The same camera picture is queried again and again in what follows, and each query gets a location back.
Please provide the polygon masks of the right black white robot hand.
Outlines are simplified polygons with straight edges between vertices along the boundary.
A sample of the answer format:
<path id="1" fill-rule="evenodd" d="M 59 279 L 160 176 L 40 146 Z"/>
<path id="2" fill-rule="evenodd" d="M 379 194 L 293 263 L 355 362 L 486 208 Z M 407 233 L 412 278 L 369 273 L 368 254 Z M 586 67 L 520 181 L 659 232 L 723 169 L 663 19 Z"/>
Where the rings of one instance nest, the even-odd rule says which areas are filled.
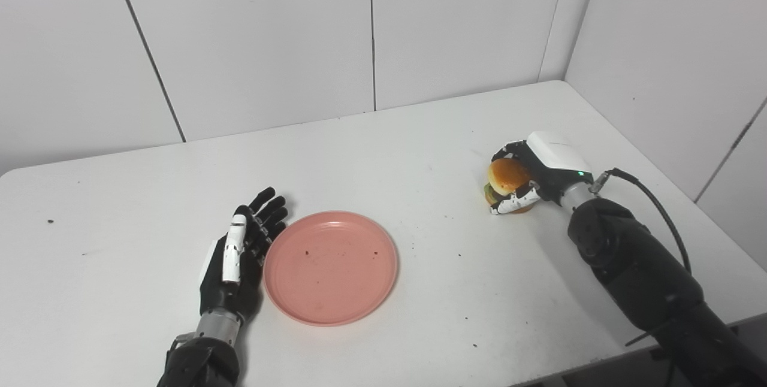
<path id="1" fill-rule="evenodd" d="M 487 177 L 483 191 L 493 215 L 524 213 L 540 201 L 573 212 L 597 197 L 591 166 L 551 131 L 534 131 L 504 145 L 491 158 Z"/>

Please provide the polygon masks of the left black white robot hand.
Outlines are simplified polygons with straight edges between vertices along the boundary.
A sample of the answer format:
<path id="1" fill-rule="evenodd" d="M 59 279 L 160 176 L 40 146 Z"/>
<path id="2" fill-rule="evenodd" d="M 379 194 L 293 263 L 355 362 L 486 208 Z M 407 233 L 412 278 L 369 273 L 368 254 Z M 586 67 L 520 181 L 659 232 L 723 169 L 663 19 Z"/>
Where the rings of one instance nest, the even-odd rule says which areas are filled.
<path id="1" fill-rule="evenodd" d="M 228 232 L 217 240 L 200 284 L 200 314 L 225 310 L 247 322 L 261 303 L 265 257 L 286 229 L 286 199 L 267 187 L 236 208 Z"/>

